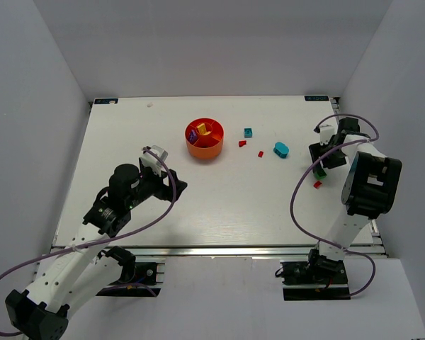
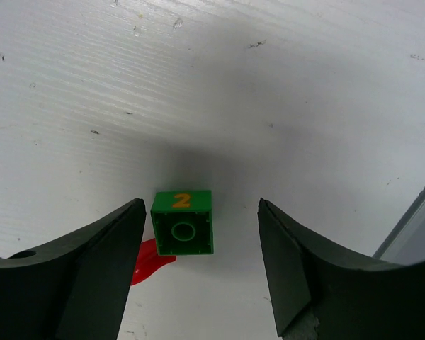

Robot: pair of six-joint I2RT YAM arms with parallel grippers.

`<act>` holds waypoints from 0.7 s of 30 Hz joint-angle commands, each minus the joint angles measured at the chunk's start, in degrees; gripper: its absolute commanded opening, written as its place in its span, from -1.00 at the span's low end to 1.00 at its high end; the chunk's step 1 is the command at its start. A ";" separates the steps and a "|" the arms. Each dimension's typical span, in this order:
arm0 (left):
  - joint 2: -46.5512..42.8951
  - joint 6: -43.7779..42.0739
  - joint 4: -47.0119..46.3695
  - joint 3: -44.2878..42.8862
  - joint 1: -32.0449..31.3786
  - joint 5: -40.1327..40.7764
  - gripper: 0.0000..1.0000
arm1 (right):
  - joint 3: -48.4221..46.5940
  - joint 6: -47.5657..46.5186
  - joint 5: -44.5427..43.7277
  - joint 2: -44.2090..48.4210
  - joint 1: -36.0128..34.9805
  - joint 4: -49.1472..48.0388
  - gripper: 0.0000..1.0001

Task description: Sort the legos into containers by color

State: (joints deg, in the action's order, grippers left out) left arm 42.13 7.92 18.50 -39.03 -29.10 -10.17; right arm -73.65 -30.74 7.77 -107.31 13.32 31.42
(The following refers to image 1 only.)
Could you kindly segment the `purple 2x2 lego brick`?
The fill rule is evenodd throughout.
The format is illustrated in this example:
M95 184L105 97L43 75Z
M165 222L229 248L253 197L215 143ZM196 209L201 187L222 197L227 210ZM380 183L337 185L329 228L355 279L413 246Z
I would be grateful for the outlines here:
M195 130L191 130L188 135L188 141L193 145L198 140Z

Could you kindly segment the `yellow 2x3 lego brick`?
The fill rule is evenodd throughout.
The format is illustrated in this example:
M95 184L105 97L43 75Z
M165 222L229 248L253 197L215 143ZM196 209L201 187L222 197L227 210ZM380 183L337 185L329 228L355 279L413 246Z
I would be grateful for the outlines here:
M211 131L208 129L209 125L207 123L200 123L198 125L196 125L196 130L198 132L199 135L201 136L206 136L209 135L211 133Z

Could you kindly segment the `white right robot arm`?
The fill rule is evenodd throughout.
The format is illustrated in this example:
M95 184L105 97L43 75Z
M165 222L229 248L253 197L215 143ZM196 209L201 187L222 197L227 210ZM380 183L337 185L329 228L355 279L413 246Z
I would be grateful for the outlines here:
M349 165L341 191L343 209L323 241L317 242L308 256L313 271L337 273L343 264L344 250L360 231L392 208L402 163L379 152L370 136L361 132L358 118L342 118L337 127L318 125L319 142L309 146L313 168L322 176L325 169Z

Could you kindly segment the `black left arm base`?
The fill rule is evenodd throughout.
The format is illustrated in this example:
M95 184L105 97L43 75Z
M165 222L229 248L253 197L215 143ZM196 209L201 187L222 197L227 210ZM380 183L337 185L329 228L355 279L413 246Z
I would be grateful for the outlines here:
M96 264L102 258L113 255L125 260L119 279L113 281L96 295L116 298L156 298L162 289L165 273L165 260L135 256L117 247L98 253Z

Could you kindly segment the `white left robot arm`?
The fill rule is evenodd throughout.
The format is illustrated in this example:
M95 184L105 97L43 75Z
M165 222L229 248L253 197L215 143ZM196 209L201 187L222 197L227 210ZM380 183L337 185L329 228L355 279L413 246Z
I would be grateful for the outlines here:
M8 294L11 324L29 339L59 339L69 318L107 285L134 282L135 255L108 245L129 223L133 208L151 197L176 201L187 186L172 169L117 166L64 253L23 292Z

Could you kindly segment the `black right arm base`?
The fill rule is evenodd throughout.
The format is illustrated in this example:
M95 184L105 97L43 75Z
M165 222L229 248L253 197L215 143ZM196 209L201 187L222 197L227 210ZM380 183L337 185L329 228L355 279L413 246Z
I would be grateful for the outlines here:
M311 249L306 261L282 261L274 273L283 284L285 301L349 300L348 277L342 260Z

